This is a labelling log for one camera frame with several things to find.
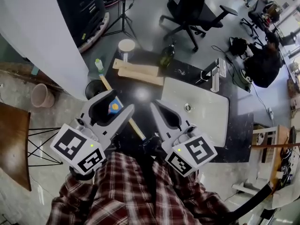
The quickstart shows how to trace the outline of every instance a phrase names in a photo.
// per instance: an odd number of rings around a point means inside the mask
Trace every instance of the chair armrest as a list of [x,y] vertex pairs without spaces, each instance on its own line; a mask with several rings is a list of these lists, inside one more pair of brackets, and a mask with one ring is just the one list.
[[232,8],[229,8],[229,7],[226,7],[226,6],[223,6],[223,5],[220,5],[220,8],[224,11],[224,12],[227,12],[229,14],[232,14],[232,15],[235,15],[237,16],[239,13],[237,11],[235,11],[234,9]]

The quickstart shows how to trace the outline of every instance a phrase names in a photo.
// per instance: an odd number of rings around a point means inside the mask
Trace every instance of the metal stand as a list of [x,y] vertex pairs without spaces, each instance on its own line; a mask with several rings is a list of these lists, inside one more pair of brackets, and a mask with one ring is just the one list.
[[[105,30],[105,33],[104,35],[102,35],[103,37],[105,36],[109,36],[109,35],[113,35],[113,34],[117,34],[117,33],[125,33],[128,37],[130,37],[131,39],[135,40],[138,45],[142,48],[141,44],[139,43],[139,41],[137,40],[137,37],[136,37],[136,34],[135,32],[133,31],[133,28],[130,24],[130,22],[132,22],[132,20],[125,14],[125,5],[126,5],[126,0],[123,0],[122,1],[122,14],[110,25],[108,26],[108,28]],[[117,30],[117,31],[114,31],[114,32],[109,32],[109,33],[106,33],[113,25],[115,25],[120,19],[122,19],[122,28],[121,30]],[[126,30],[125,30],[125,20],[133,34],[133,36],[131,34],[129,34]]]
[[[34,128],[34,129],[29,129],[29,131],[34,131],[34,130],[47,130],[47,131],[44,131],[44,132],[39,132],[39,133],[33,133],[33,134],[30,134],[28,135],[28,137],[30,136],[34,136],[34,135],[38,135],[38,134],[42,134],[42,133],[48,133],[48,132],[52,132],[52,131],[56,131],[56,130],[59,130],[61,129],[60,127],[52,127],[52,128]],[[63,162],[59,162],[57,161],[56,159],[54,159],[53,157],[51,157],[48,153],[44,152],[43,150],[41,150],[41,147],[46,143],[48,142],[51,138],[53,138],[55,135],[57,135],[57,133],[55,133],[54,135],[52,135],[51,137],[49,137],[45,142],[43,142],[40,146],[37,146],[35,145],[32,141],[30,141],[28,139],[28,141],[34,145],[36,147],[36,149],[33,151],[33,152],[28,152],[29,155],[27,156],[28,158],[33,155],[33,156],[36,156],[38,158],[42,158],[42,159],[45,159],[47,161],[50,161],[50,162],[53,162],[54,164],[46,164],[46,165],[28,165],[28,167],[43,167],[43,166],[55,166],[55,165],[61,165],[63,164]],[[37,151],[37,150],[41,150],[43,153],[45,153],[47,156],[49,156],[50,158],[52,158],[53,160],[50,160],[50,159],[47,159],[47,158],[44,158],[44,157],[41,157],[41,156],[38,156],[38,155],[35,155],[34,152]]]

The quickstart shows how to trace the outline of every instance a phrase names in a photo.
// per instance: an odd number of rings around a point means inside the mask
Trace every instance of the concrete floor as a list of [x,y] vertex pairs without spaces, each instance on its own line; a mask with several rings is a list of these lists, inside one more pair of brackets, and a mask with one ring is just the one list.
[[[127,15],[133,20],[133,27],[144,49],[159,53],[169,42],[163,42],[162,37],[166,34],[158,25],[159,17],[162,14],[168,15],[166,9],[167,0],[135,0],[134,6],[127,11]],[[182,31],[174,36],[177,40],[175,58],[183,62],[192,64],[198,68],[205,68],[214,59],[222,54],[212,50],[211,45],[217,45],[227,50],[227,40],[229,37],[243,37],[251,39],[247,35],[245,29],[239,25],[239,20],[246,16],[247,8],[243,5],[243,0],[206,0],[209,7],[219,14],[221,9],[219,5],[232,7],[239,12],[239,16],[234,17],[228,15],[222,23],[224,27],[221,29],[211,29],[205,38],[197,36],[199,51],[192,52],[194,47],[188,35]],[[113,7],[109,9],[111,21],[117,17],[118,9]],[[175,24],[165,21],[164,25],[168,29],[174,29]],[[101,58],[104,66],[107,68],[112,56],[115,52],[118,42],[125,38],[125,35],[118,34],[102,38],[90,50],[82,56],[88,67],[92,67],[96,58]],[[240,60],[236,60],[236,66],[241,64]],[[278,107],[284,111],[288,111],[286,103],[286,80],[287,74],[282,69],[279,81],[269,91],[267,89],[258,90],[261,98],[266,102],[267,106]],[[22,108],[31,112],[30,127],[46,128],[59,127],[63,123],[69,123],[78,115],[83,103],[66,94],[56,94],[56,103],[50,109],[34,108],[30,103],[30,93],[34,87],[31,83],[23,83],[21,80],[14,79],[6,74],[0,74],[0,83],[4,84],[4,88],[0,89],[3,101],[9,105]],[[261,115],[267,116],[264,107],[254,97],[254,106]],[[285,112],[281,112],[276,122],[279,124],[288,123],[289,116]],[[36,136],[33,138],[35,144],[45,141],[49,135]],[[50,150],[50,143],[44,145],[44,151],[59,159]],[[33,151],[33,146],[29,144],[28,151]],[[30,157],[29,164],[46,164],[37,157]],[[206,186],[207,190],[218,192],[223,200],[236,193],[231,185],[244,181],[247,177],[248,163],[244,164],[207,164],[201,170],[201,182]],[[58,165],[51,167],[31,167],[30,181],[32,192],[28,192],[13,180],[11,180],[2,170],[0,170],[0,212],[5,213],[12,222],[19,222],[21,225],[42,225],[46,223],[51,208],[51,200],[58,195],[60,186],[68,174],[67,165]]]

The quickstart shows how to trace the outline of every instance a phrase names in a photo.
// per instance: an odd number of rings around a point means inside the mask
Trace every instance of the wooden stick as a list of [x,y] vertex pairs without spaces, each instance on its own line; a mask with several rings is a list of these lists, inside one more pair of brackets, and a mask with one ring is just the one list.
[[[107,79],[104,77],[103,74],[99,75],[100,79],[102,80],[104,86],[106,87],[107,90],[112,90],[112,87],[110,86],[110,84],[108,83]],[[116,96],[117,101],[120,103],[120,105],[123,107],[123,104],[121,103],[120,99]],[[135,121],[131,118],[129,119],[129,123],[132,126],[132,128],[135,130],[135,132],[139,135],[139,137],[142,140],[145,140],[146,137],[145,135],[142,133],[142,131],[140,130],[140,128],[137,126],[137,124],[135,123]]]
[[251,148],[292,148],[300,146],[300,143],[287,143],[287,144],[276,144],[276,145],[251,145]]

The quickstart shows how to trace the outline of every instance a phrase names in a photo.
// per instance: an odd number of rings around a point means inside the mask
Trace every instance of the gray floor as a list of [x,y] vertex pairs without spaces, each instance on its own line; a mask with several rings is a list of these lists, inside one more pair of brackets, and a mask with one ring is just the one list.
[[[162,49],[171,43],[171,38],[166,42],[164,42],[162,38],[168,31],[175,29],[178,25],[171,21],[164,20],[164,30],[158,24],[161,15],[170,15],[166,7],[167,1],[168,0],[135,0],[133,7],[126,12],[133,20],[132,26],[145,50],[161,53]],[[128,7],[131,2],[132,0],[127,0],[126,6]],[[212,45],[217,45],[222,50],[227,51],[229,37],[240,37],[245,38],[250,42],[254,42],[249,36],[249,29],[240,25],[241,18],[247,18],[249,11],[249,9],[244,6],[243,0],[205,0],[205,2],[216,15],[222,12],[219,5],[233,8],[238,11],[239,15],[227,15],[222,20],[224,26],[222,28],[210,29],[205,38],[195,36],[199,46],[199,50],[196,53],[192,51],[194,45],[185,31],[181,31],[174,35],[174,38],[177,41],[175,59],[202,69],[206,68],[216,58],[223,57],[222,53],[214,51],[211,48]],[[112,23],[118,17],[118,6],[109,8],[108,11],[110,13],[110,23]],[[120,23],[115,25],[110,31],[119,29]],[[263,41],[264,33],[259,29],[257,29],[257,31]],[[116,34],[101,38],[91,49],[82,55],[87,66],[92,70],[95,68],[95,59],[100,58],[104,67],[107,68],[117,48],[118,42],[124,38],[127,38],[124,34]],[[240,58],[232,57],[232,60],[234,61],[237,70],[243,68],[243,61]],[[227,76],[228,80],[231,81],[231,77],[228,73]],[[288,73],[286,68],[283,67],[277,79],[270,87],[267,89],[255,88],[266,107],[271,107],[273,109],[275,114],[275,124],[290,127],[290,102],[286,89],[287,78]],[[239,86],[245,87],[245,84],[240,81],[238,74],[236,73],[234,75],[234,80]],[[251,89],[251,93],[254,95],[253,108],[255,111],[255,122],[266,126],[272,126],[272,122],[269,119],[264,106],[256,97],[253,88]]]

